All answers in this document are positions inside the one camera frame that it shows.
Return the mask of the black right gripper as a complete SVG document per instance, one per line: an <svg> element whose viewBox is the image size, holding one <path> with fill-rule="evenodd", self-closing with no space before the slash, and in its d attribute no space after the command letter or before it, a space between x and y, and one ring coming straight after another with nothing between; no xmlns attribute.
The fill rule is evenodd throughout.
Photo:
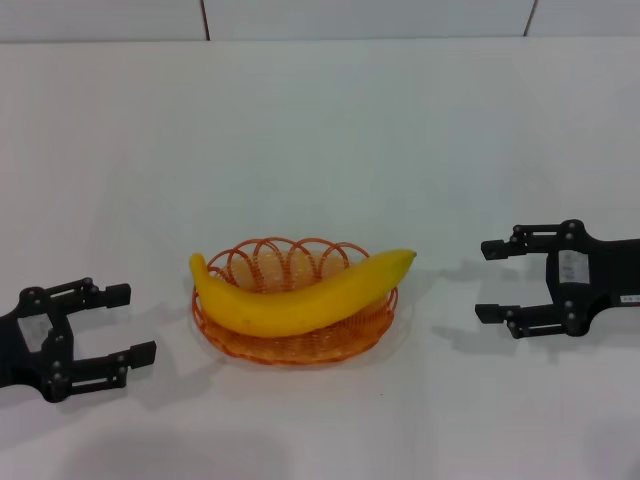
<svg viewBox="0 0 640 480"><path fill-rule="evenodd" d="M505 324L514 339L583 336L601 312L639 305L639 241L603 241L584 223L518 224L506 241L481 243L486 260L548 253L546 283L552 304L522 307L477 304L483 324Z"/></svg>

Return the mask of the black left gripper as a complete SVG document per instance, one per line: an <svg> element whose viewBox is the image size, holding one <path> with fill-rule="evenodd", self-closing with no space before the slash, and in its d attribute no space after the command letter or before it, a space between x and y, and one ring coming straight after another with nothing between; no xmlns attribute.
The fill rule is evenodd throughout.
<svg viewBox="0 0 640 480"><path fill-rule="evenodd" d="M32 387L45 401L123 389L128 372L155 362L155 341L128 350L74 360L74 335L68 316L85 310L129 305L127 283L100 289L90 277L51 288L29 287L17 306L1 317L1 386Z"/></svg>

